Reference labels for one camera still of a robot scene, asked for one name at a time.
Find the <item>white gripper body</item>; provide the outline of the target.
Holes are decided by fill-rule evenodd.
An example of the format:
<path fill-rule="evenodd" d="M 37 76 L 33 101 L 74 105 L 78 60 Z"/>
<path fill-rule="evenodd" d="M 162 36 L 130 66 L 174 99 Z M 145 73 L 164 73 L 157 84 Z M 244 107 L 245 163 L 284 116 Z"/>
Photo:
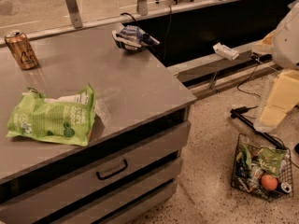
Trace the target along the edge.
<path fill-rule="evenodd" d="M 290 11 L 278 24 L 273 37 L 272 58 L 283 68 L 299 68 L 299 1 L 289 4 Z"/>

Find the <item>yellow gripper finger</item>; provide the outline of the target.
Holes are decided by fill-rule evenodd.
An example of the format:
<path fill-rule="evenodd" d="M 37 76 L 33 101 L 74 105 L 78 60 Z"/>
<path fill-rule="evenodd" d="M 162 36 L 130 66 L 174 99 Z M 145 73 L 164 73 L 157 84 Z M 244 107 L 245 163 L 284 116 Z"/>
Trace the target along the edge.
<path fill-rule="evenodd" d="M 267 34 L 263 39 L 258 41 L 253 47 L 252 52 L 256 54 L 270 54 L 272 49 L 273 37 L 275 30 Z"/>
<path fill-rule="evenodd" d="M 299 104 L 299 71 L 284 70 L 274 80 L 259 122 L 276 128 L 287 114 Z"/>

